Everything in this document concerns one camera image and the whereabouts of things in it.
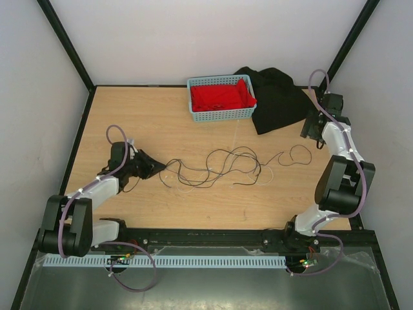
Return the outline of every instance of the plastic basket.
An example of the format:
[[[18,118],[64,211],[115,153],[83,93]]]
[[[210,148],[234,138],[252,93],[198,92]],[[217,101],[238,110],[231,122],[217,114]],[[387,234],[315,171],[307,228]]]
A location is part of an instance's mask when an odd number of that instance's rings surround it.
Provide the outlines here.
[[[220,111],[206,111],[206,112],[194,112],[192,111],[192,97],[191,87],[200,85],[235,85],[240,79],[243,79],[248,87],[248,91],[251,96],[255,98],[254,91],[252,90],[252,84],[250,77],[246,74],[240,74],[236,76],[206,76],[206,77],[194,77],[188,80],[188,97],[189,97],[189,111],[192,114],[194,121],[224,121],[226,119],[243,119],[250,118],[253,111],[257,107],[255,104],[252,108],[237,108],[234,110],[220,110]]]

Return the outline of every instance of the black fabric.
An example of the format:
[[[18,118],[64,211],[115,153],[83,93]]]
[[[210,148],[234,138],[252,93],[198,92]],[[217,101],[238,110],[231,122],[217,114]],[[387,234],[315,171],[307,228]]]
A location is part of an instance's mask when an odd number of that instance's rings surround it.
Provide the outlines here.
[[[257,99],[252,121],[257,134],[265,134],[305,119],[312,107],[310,98],[294,85],[290,76],[276,68],[255,71],[248,67],[235,74],[247,74]]]

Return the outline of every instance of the wooden surface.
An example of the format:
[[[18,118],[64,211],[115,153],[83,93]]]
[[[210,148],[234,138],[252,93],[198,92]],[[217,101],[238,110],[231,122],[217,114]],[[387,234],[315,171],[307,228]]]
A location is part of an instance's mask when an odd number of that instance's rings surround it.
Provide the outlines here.
[[[185,88],[98,87],[67,192],[86,185],[106,166],[110,145],[105,130],[110,124],[120,125],[128,138],[135,139],[135,146],[154,159],[167,163],[172,158],[181,158],[194,168],[205,167],[206,156],[214,149],[231,150],[243,145],[252,148],[261,162],[297,144],[307,146],[312,153],[310,165],[282,167],[272,161],[269,167],[274,178],[267,185],[233,185],[250,182],[240,172],[228,174],[209,189],[192,191],[190,187],[177,185],[176,175],[171,172],[162,175],[172,188],[163,185],[158,176],[141,180],[132,192],[109,199],[94,212],[95,220],[122,218],[129,227],[283,228],[293,215],[313,203],[314,189],[330,158],[327,148],[317,150],[314,140],[299,136],[303,122],[258,136],[251,119],[193,122]],[[112,141],[122,140],[116,129],[110,137]],[[292,155],[296,161],[309,159],[308,152],[301,147],[295,148]],[[280,161],[291,163],[288,154]],[[218,170],[222,163],[223,156],[214,156],[210,166]],[[251,159],[242,159],[234,167],[248,170],[253,166]],[[184,173],[193,180],[201,176],[201,172]],[[263,169],[258,182],[270,179],[271,171]],[[135,182],[131,178],[125,190]],[[348,220],[338,219],[326,228],[350,229],[350,226]]]

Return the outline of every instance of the purple cable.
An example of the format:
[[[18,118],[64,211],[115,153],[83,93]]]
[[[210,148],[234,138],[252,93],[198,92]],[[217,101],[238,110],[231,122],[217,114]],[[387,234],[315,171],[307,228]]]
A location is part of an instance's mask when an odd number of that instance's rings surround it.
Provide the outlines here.
[[[351,144],[350,144],[350,139],[349,139],[349,137],[348,137],[348,135],[347,135],[347,132],[345,132],[344,127],[340,124],[340,122],[338,122],[335,118],[333,118],[333,117],[318,103],[317,97],[316,97],[315,94],[312,92],[312,89],[311,89],[311,81],[312,81],[312,77],[313,77],[314,74],[317,73],[317,72],[322,72],[322,73],[324,73],[324,75],[325,75],[325,77],[326,77],[326,81],[327,81],[327,89],[326,89],[326,92],[328,92],[328,90],[329,90],[329,88],[330,88],[330,79],[329,79],[329,77],[328,77],[327,72],[325,72],[323,69],[317,69],[317,70],[313,71],[313,73],[311,73],[311,75],[310,75],[310,79],[308,80],[308,91],[309,91],[309,93],[310,93],[312,102],[313,102],[313,104],[316,106],[316,108],[317,108],[318,110],[322,111],[322,113],[323,113],[326,117],[328,117],[334,124],[337,125],[337,127],[339,128],[339,130],[340,130],[341,133],[343,134],[344,142],[345,142],[345,145],[346,145],[347,149],[350,150],[350,149],[352,148],[352,147],[351,147]],[[312,230],[313,230],[313,231],[316,231],[316,227],[317,227],[320,223],[323,223],[323,222],[327,221],[327,219],[330,219],[330,218],[353,218],[353,217],[355,217],[357,214],[359,214],[359,213],[361,212],[362,208],[364,207],[364,204],[365,204],[365,202],[366,202],[366,196],[367,196],[366,176],[365,176],[365,174],[364,174],[363,168],[361,167],[360,163],[358,162],[358,160],[357,160],[357,158],[356,158],[356,155],[354,155],[353,152],[350,152],[350,156],[351,156],[351,158],[353,159],[354,164],[356,165],[358,172],[360,173],[360,180],[361,180],[362,192],[361,192],[361,198],[360,198],[359,205],[358,205],[357,209],[356,209],[353,213],[351,213],[351,214],[348,214],[348,215],[331,214],[331,215],[326,216],[325,218],[322,218],[322,219],[318,220],[318,221],[317,221],[316,223],[314,223],[314,225],[312,226]],[[318,274],[322,274],[322,273],[327,272],[328,270],[330,270],[331,268],[333,268],[333,267],[340,261],[340,258],[342,257],[343,252],[344,252],[344,245],[343,245],[343,242],[341,241],[341,239],[338,238],[337,236],[334,236],[333,234],[321,234],[321,233],[319,233],[319,232],[316,232],[316,236],[333,238],[333,239],[336,239],[336,240],[339,242],[339,244],[340,244],[340,252],[339,252],[337,258],[336,258],[336,259],[334,260],[334,262],[332,262],[332,264],[329,265],[327,268],[324,268],[323,270],[320,270],[320,271],[316,271],[316,272],[314,272],[314,273],[293,273],[293,272],[288,268],[288,266],[287,266],[287,271],[288,271],[290,274],[295,274],[295,275],[297,275],[297,276],[316,276],[316,275],[318,275]]]
[[[123,129],[118,126],[118,125],[111,125],[106,129],[106,138],[109,141],[110,144],[113,144],[110,139],[109,139],[109,130],[115,127],[117,129],[119,129],[119,131],[121,132],[122,136],[123,136],[123,140],[125,142],[125,155],[123,156],[123,161],[122,163],[118,166],[118,168],[116,168],[115,170],[109,172],[108,174],[105,174],[104,176],[100,177],[99,179],[94,180],[93,182],[89,183],[88,185],[86,185],[85,187],[83,187],[82,189],[78,190],[68,201],[68,203],[66,204],[65,208],[63,209],[62,212],[62,217],[60,218],[59,221],[59,232],[57,235],[57,248],[59,249],[59,254],[62,258],[68,258],[67,255],[65,255],[65,253],[63,252],[63,244],[62,244],[62,239],[63,239],[63,227],[65,226],[65,220],[66,220],[66,216],[67,213],[69,211],[69,208],[71,206],[71,204],[73,203],[73,201],[83,192],[83,191],[87,191],[89,188],[93,187],[94,185],[98,184],[100,181],[103,181],[104,179],[107,179],[108,177],[110,177],[111,175],[115,174],[117,171],[119,171],[123,165],[126,163],[126,159],[128,157],[128,140],[126,138],[125,132],[123,131]]]
[[[152,263],[152,265],[154,266],[154,277],[152,278],[152,281],[144,288],[142,289],[132,289],[129,286],[126,286],[125,284],[123,284],[122,282],[119,281],[119,279],[116,277],[116,275],[113,273],[112,269],[113,266],[115,265],[116,261],[113,261],[110,264],[110,276],[113,276],[114,279],[116,280],[116,282],[123,288],[126,289],[129,292],[132,293],[142,293],[145,292],[151,288],[153,288],[153,286],[155,286],[156,282],[157,282],[157,269],[156,269],[156,265],[155,265],[155,260],[152,258],[152,256],[146,252],[144,249],[142,249],[140,246],[136,245],[136,244],[132,244],[132,243],[128,243],[128,242],[114,242],[114,241],[109,241],[109,242],[103,242],[101,244],[107,244],[107,245],[127,245],[129,247],[134,247],[135,249],[140,250],[143,254],[145,254],[147,257],[149,257],[150,262]]]

